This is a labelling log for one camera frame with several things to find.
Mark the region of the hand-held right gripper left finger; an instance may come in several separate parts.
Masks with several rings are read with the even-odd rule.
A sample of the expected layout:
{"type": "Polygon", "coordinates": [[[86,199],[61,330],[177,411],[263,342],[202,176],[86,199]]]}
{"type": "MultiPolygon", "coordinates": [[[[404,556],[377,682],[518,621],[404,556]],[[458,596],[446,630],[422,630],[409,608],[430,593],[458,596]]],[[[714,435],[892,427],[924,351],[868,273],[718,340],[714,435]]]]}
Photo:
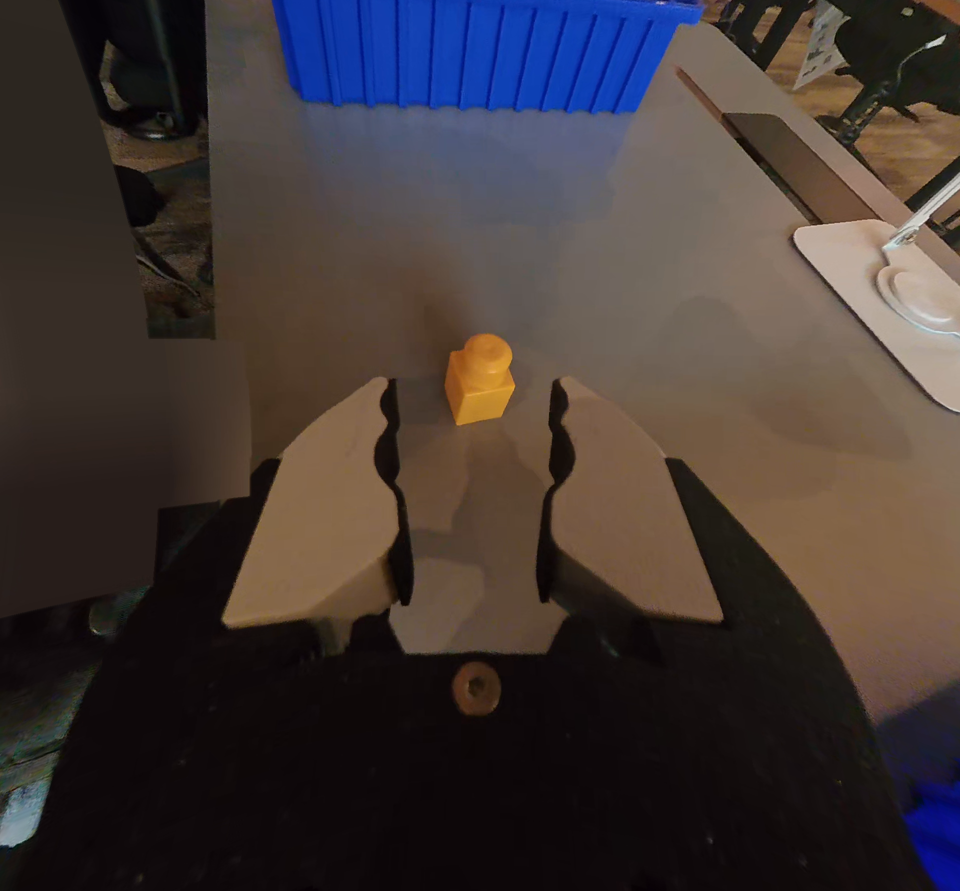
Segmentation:
{"type": "Polygon", "coordinates": [[[310,621],[349,630],[410,604],[400,425],[397,381],[375,377],[284,449],[222,612],[226,628],[310,621]]]}

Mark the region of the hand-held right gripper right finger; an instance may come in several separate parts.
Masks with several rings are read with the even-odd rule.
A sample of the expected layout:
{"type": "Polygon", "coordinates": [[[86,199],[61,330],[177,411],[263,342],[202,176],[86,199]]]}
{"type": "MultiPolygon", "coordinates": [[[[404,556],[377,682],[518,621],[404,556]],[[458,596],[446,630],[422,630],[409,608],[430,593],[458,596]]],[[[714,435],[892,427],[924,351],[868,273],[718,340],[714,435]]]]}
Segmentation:
{"type": "Polygon", "coordinates": [[[572,376],[551,385],[535,585],[542,603],[604,625],[724,619],[655,440],[572,376]]]}

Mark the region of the yellow mega block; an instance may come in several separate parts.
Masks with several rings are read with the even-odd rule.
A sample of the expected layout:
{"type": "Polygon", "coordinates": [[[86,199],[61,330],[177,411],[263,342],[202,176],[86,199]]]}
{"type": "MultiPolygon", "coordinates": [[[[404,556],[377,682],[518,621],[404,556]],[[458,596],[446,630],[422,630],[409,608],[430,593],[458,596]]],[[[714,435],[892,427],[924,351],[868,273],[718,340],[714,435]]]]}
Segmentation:
{"type": "Polygon", "coordinates": [[[450,352],[444,392],[458,427],[500,418],[515,391],[510,345],[492,333],[478,333],[450,352]]]}

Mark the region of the blue plastic bin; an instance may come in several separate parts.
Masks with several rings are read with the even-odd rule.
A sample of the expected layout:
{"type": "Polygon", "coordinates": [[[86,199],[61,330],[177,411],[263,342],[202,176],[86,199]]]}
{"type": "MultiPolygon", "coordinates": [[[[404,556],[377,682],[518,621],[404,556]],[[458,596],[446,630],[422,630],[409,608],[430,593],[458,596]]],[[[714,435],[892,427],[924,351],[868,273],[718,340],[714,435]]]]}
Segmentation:
{"type": "Polygon", "coordinates": [[[289,83],[334,106],[631,114],[699,0],[271,0],[289,83]]]}
{"type": "Polygon", "coordinates": [[[939,890],[959,889],[959,781],[918,785],[905,823],[920,862],[939,890]]]}

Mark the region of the white paper sheet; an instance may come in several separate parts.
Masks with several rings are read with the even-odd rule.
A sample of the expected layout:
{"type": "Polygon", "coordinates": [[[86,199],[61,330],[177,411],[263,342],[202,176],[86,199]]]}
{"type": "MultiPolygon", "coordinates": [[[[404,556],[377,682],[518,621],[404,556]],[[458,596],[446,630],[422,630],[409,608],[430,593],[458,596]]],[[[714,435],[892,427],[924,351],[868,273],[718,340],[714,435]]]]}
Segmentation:
{"type": "Polygon", "coordinates": [[[846,63],[837,45],[837,35],[848,20],[849,16],[829,1],[815,1],[806,51],[793,86],[794,93],[846,63]]]}

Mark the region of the black office chair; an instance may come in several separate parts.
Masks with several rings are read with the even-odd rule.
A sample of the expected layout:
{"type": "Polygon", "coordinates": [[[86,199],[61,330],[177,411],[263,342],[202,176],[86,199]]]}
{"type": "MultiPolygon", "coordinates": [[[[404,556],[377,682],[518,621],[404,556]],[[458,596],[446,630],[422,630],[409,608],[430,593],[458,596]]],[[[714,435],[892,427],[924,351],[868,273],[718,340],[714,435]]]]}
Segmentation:
{"type": "Polygon", "coordinates": [[[208,115],[205,0],[58,0],[102,122],[142,140],[208,115]]]}
{"type": "Polygon", "coordinates": [[[837,73],[852,77],[861,88],[837,116],[817,122],[846,150],[855,152],[866,128],[890,109],[913,122],[915,105],[959,114],[958,26],[909,24],[897,33],[879,33],[867,21],[849,20],[836,36],[844,65],[837,73]]]}

